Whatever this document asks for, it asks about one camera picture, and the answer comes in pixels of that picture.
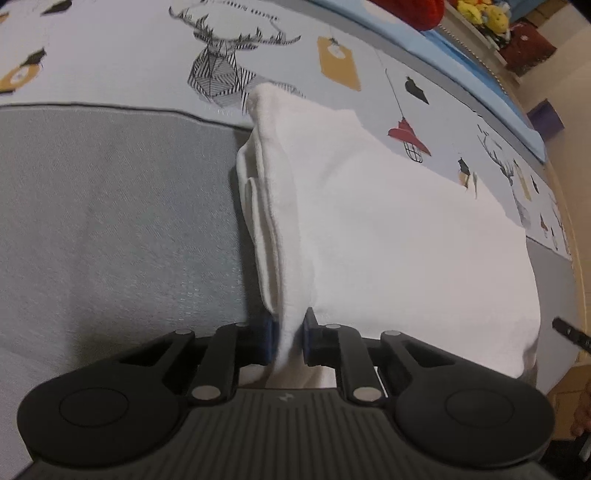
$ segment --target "white towel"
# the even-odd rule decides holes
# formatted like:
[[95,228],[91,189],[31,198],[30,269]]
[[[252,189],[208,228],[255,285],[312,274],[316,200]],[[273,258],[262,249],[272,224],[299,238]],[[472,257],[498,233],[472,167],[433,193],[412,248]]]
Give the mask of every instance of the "white towel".
[[525,232],[480,180],[475,195],[473,183],[466,191],[390,152],[353,111],[271,85],[254,90],[248,109],[242,210],[263,301],[281,325],[269,385],[330,386],[301,363],[296,333],[309,306],[321,325],[370,338],[400,330],[523,372],[540,327]]

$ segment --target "stuffed toy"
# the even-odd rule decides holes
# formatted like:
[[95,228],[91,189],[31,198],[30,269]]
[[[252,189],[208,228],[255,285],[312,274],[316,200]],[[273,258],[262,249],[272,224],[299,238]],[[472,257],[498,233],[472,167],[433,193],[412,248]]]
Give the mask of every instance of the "stuffed toy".
[[511,41],[509,30],[509,5],[485,5],[480,9],[483,25],[479,30],[497,50],[505,47]]
[[470,2],[458,0],[456,9],[472,25],[482,25],[484,23],[480,10],[478,10],[476,5],[471,4]]

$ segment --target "red lamp print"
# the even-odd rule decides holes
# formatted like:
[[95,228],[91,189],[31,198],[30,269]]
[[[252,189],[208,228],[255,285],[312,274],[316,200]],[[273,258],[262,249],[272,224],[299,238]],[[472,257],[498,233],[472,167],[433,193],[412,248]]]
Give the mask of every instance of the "red lamp print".
[[394,85],[392,85],[392,80],[390,80],[390,76],[388,75],[388,69],[386,69],[386,78],[390,83],[390,88],[392,89],[392,93],[394,94],[394,98],[398,104],[400,115],[402,115],[402,120],[398,122],[398,128],[391,128],[388,131],[388,136],[395,138],[404,144],[404,149],[406,150],[408,158],[415,162],[422,163],[423,154],[431,156],[431,152],[429,152],[429,149],[425,146],[425,144],[417,138],[413,128],[408,123],[408,120],[404,118],[402,107],[400,107],[400,102],[396,96],[396,91],[394,91]]

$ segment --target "blue bedding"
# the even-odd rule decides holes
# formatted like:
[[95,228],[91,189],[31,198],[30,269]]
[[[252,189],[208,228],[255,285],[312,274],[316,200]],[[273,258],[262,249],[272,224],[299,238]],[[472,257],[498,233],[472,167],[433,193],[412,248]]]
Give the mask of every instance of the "blue bedding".
[[361,0],[311,1],[382,35],[457,82],[502,121],[540,162],[546,162],[542,138],[528,127],[517,106],[483,68],[443,37],[434,32],[423,35],[402,21],[384,21],[367,11]]

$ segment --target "human hand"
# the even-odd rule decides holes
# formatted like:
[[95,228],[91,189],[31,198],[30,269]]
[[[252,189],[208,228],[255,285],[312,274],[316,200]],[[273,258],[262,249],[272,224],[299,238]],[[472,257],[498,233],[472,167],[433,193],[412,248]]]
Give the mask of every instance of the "human hand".
[[574,411],[574,421],[570,433],[580,437],[584,432],[591,432],[591,380],[579,397],[579,404]]

